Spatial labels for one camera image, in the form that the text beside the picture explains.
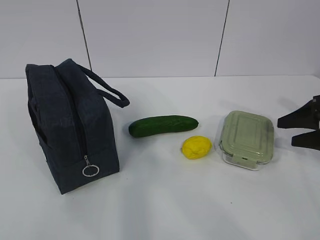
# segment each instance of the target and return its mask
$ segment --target white wall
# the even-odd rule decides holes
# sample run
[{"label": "white wall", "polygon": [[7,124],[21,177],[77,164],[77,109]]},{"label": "white wall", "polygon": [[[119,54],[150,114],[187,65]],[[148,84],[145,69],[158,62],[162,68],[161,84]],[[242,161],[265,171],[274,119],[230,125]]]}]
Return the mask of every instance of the white wall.
[{"label": "white wall", "polygon": [[89,65],[75,0],[0,1],[0,79],[66,58]]},{"label": "white wall", "polygon": [[213,76],[228,0],[80,0],[102,77]]},{"label": "white wall", "polygon": [[231,0],[217,76],[320,77],[320,0]]}]

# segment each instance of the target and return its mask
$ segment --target glass food container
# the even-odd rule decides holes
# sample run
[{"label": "glass food container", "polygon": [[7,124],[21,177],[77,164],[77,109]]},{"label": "glass food container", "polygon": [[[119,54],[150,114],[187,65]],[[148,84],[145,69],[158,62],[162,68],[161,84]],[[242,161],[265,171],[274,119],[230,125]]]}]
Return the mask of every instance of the glass food container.
[{"label": "glass food container", "polygon": [[270,119],[232,111],[224,120],[219,146],[226,163],[257,171],[271,161],[274,141]]}]

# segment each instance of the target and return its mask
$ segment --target dark gray lunch bag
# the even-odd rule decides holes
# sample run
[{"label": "dark gray lunch bag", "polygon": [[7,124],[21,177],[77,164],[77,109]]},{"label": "dark gray lunch bag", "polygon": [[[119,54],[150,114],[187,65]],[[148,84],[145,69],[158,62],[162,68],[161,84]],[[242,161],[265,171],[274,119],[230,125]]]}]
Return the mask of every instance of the dark gray lunch bag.
[{"label": "dark gray lunch bag", "polygon": [[[61,194],[119,172],[114,128],[104,98],[129,100],[92,71],[68,59],[25,68],[28,110]],[[97,89],[87,76],[119,98]]]}]

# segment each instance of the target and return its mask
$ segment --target zipper pull ring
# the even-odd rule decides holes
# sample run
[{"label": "zipper pull ring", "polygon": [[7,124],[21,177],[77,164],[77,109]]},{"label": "zipper pull ring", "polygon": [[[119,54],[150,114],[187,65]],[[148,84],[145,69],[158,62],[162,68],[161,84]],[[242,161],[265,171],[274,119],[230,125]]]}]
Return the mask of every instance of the zipper pull ring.
[{"label": "zipper pull ring", "polygon": [[[90,164],[89,159],[88,159],[88,155],[84,155],[83,158],[84,158],[85,163],[86,163],[86,166],[82,169],[83,176],[85,176],[85,177],[94,177],[95,175],[97,175],[99,173],[99,171],[100,171],[100,168],[97,165]],[[94,174],[86,174],[85,170],[88,169],[88,168],[96,168],[96,173],[94,173]]]}]

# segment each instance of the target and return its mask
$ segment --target bag handle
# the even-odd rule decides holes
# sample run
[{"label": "bag handle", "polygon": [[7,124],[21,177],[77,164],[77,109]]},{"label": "bag handle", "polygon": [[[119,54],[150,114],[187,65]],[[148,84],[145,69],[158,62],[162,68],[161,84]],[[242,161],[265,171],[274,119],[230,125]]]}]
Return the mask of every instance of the bag handle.
[{"label": "bag handle", "polygon": [[115,105],[119,106],[120,108],[124,108],[130,104],[130,101],[128,98],[126,98],[121,92],[113,89],[110,87],[101,77],[99,77],[97,74],[95,74],[93,71],[81,66],[78,64],[78,67],[81,69],[81,71],[87,75],[89,78],[91,78],[93,81],[95,81],[97,84],[104,87],[109,92],[117,95],[119,98],[116,98],[112,96],[110,93],[107,93],[101,89],[97,89],[98,94],[103,96],[104,98],[108,99],[110,102],[114,103]]}]

